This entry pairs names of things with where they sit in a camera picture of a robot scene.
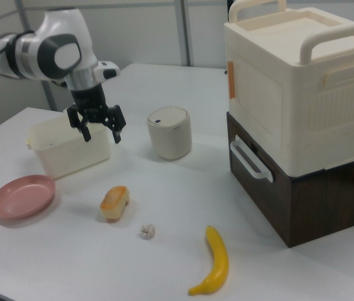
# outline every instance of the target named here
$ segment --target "brown wooden box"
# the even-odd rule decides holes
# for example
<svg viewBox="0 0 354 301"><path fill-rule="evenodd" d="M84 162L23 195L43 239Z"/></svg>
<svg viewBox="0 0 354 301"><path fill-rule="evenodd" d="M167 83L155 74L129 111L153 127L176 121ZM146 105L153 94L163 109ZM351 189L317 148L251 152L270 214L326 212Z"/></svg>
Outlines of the brown wooden box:
<svg viewBox="0 0 354 301"><path fill-rule="evenodd" d="M354 162L289 177L229 113L227 127L229 144L238 135L272 172L255 179L230 150L232 173L288 247L354 226Z"/></svg>

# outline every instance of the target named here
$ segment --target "white storage box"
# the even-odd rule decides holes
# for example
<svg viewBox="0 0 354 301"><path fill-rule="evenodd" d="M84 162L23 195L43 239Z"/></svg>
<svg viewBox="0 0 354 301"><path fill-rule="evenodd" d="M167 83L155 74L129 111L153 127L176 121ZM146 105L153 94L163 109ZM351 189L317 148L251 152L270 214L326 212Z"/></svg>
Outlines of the white storage box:
<svg viewBox="0 0 354 301"><path fill-rule="evenodd" d="M26 143L36 152L45 174L56 179L110 157L107 128L88 124L88 129L92 138L85 142L63 115L30 127Z"/></svg>
<svg viewBox="0 0 354 301"><path fill-rule="evenodd" d="M354 161L354 22L313 8L225 24L230 114L292 177Z"/></svg>

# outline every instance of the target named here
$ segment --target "yellow banana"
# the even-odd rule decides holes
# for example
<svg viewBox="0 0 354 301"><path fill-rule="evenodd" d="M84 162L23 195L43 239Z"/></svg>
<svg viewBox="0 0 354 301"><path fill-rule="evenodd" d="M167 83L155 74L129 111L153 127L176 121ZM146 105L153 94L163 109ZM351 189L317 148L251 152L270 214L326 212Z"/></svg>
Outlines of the yellow banana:
<svg viewBox="0 0 354 301"><path fill-rule="evenodd" d="M213 252L213 268L200 284L188 290L188 294L191 296L213 293L225 283L227 278L228 255L222 237L214 227L207 226L206 238Z"/></svg>

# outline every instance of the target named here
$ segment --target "white lid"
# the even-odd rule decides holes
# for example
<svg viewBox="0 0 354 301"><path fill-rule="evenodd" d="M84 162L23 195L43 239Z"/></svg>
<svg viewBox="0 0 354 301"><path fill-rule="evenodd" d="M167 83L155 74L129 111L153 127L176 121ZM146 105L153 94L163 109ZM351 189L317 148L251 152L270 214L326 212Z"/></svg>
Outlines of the white lid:
<svg viewBox="0 0 354 301"><path fill-rule="evenodd" d="M159 127L176 127L186 120L188 112L183 108L165 107L152 113L148 120Z"/></svg>

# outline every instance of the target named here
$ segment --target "plastic plate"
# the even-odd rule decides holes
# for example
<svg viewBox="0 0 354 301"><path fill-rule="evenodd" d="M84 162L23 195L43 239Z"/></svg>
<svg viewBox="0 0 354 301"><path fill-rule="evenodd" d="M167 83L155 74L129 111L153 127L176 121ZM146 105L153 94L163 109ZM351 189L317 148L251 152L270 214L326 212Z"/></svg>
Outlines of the plastic plate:
<svg viewBox="0 0 354 301"><path fill-rule="evenodd" d="M33 175L13 180L0 188L0 218L30 216L51 203L55 183L46 176Z"/></svg>

